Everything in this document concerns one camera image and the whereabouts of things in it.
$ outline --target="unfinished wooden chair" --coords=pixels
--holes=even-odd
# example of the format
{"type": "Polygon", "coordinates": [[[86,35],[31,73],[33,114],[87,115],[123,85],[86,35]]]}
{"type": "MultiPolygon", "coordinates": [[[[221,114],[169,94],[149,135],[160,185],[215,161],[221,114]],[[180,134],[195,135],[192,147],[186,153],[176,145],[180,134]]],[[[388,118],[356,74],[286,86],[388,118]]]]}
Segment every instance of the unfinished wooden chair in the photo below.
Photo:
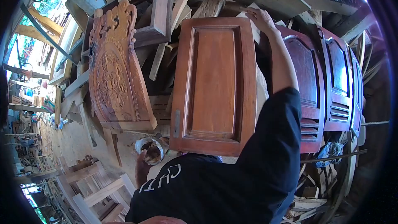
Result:
{"type": "Polygon", "coordinates": [[[57,183],[70,206],[84,223],[124,221],[129,205],[117,190],[125,186],[131,196],[135,191],[127,174],[123,174],[112,182],[99,161],[91,164],[89,161],[83,161],[68,167],[63,157],[59,160],[65,175],[57,176],[57,183]],[[76,184],[81,180],[86,181],[91,190],[85,198],[76,184]],[[93,211],[91,207],[99,202],[102,202],[104,206],[98,212],[93,211]]]}

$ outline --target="metal rod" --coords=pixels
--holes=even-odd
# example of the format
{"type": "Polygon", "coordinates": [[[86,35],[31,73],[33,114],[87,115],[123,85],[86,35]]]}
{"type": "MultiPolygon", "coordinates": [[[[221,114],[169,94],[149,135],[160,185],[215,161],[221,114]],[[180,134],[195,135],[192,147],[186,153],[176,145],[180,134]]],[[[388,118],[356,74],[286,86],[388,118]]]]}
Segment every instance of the metal rod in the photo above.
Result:
{"type": "Polygon", "coordinates": [[[361,126],[372,126],[375,124],[388,124],[388,123],[390,123],[390,121],[368,122],[361,124],[361,126]]]}
{"type": "Polygon", "coordinates": [[[345,158],[345,157],[351,157],[351,156],[355,156],[355,155],[361,155],[361,154],[365,154],[366,152],[368,152],[368,149],[361,150],[359,152],[353,152],[353,153],[349,153],[349,154],[335,156],[335,157],[325,157],[325,158],[302,160],[302,161],[300,161],[300,163],[324,162],[324,161],[335,160],[335,159],[340,159],[340,158],[345,158]]]}
{"type": "Polygon", "coordinates": [[[26,15],[27,18],[32,22],[33,26],[46,38],[56,49],[59,50],[66,58],[71,60],[74,65],[77,66],[77,63],[73,60],[73,58],[68,54],[65,50],[63,50],[58,43],[56,43],[51,37],[47,35],[47,33],[42,29],[42,27],[36,22],[36,20],[33,18],[33,16],[30,14],[30,12],[27,10],[26,6],[22,3],[21,4],[21,10],[22,12],[26,15]]]}

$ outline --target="wood carving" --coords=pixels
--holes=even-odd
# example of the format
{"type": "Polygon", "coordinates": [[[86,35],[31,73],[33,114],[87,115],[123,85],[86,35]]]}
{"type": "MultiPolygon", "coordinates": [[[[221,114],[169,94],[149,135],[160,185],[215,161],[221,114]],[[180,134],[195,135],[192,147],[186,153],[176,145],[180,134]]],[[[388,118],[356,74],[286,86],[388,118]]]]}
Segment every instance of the wood carving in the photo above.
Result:
{"type": "Polygon", "coordinates": [[[94,18],[90,32],[90,95],[104,128],[153,130],[153,115],[134,50],[137,8],[128,0],[94,18]]]}

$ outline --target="wood scrap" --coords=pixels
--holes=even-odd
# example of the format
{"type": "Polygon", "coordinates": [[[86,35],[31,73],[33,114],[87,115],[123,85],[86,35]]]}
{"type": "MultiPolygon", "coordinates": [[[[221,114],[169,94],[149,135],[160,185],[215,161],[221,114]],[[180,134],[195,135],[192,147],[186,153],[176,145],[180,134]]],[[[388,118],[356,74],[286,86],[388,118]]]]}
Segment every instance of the wood scrap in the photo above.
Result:
{"type": "Polygon", "coordinates": [[[309,211],[314,208],[320,207],[327,202],[326,199],[308,199],[305,197],[296,197],[291,204],[293,211],[309,211]]]}
{"type": "Polygon", "coordinates": [[[217,17],[225,5],[225,0],[203,0],[192,18],[217,17]]]}
{"type": "MultiPolygon", "coordinates": [[[[178,18],[180,18],[180,15],[182,13],[182,10],[184,9],[184,6],[188,0],[177,0],[176,4],[173,7],[173,14],[172,14],[172,26],[171,29],[174,30],[176,27],[178,18]]],[[[161,43],[158,46],[158,49],[155,54],[155,58],[152,64],[152,68],[149,74],[149,78],[152,81],[156,80],[156,77],[158,76],[158,70],[160,67],[160,63],[162,62],[163,54],[164,54],[164,49],[166,47],[167,43],[161,43]]]]}

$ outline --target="dirt floor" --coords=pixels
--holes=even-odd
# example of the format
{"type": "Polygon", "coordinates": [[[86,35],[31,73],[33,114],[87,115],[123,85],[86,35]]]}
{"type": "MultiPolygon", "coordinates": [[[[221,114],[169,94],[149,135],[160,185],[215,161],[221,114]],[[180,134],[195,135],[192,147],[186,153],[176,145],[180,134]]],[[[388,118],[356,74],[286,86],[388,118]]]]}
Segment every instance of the dirt floor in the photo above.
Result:
{"type": "MultiPolygon", "coordinates": [[[[127,173],[134,186],[135,182],[135,164],[138,157],[135,151],[135,141],[145,135],[124,132],[118,134],[118,150],[123,164],[122,168],[115,167],[108,158],[105,140],[93,130],[96,140],[99,141],[98,146],[92,149],[84,130],[84,127],[77,122],[67,123],[62,130],[53,130],[52,127],[45,125],[42,121],[40,130],[42,134],[42,152],[43,154],[53,154],[53,158],[64,156],[67,165],[73,166],[77,164],[77,160],[84,159],[85,155],[96,157],[103,164],[108,176],[111,180],[117,179],[121,174],[127,173]]],[[[171,159],[177,156],[177,151],[169,151],[165,155],[163,161],[150,169],[148,179],[157,176],[160,169],[171,159]]],[[[236,157],[222,157],[224,163],[235,163],[236,157]]]]}

